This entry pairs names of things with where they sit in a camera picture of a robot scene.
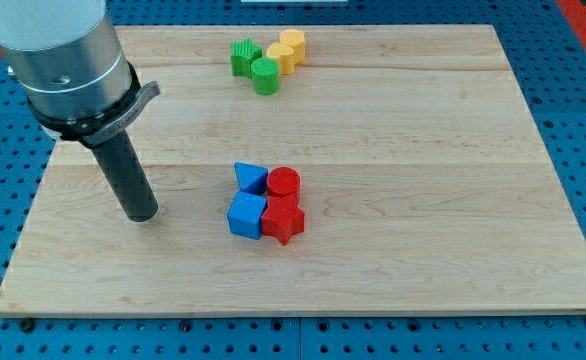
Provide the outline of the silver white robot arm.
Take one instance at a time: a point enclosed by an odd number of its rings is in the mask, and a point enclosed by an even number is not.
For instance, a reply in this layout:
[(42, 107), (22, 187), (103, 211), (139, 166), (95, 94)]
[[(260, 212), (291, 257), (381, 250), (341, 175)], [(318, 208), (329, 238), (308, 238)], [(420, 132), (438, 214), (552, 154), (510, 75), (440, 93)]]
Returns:
[(0, 50), (50, 118), (103, 112), (132, 84), (105, 0), (0, 0)]

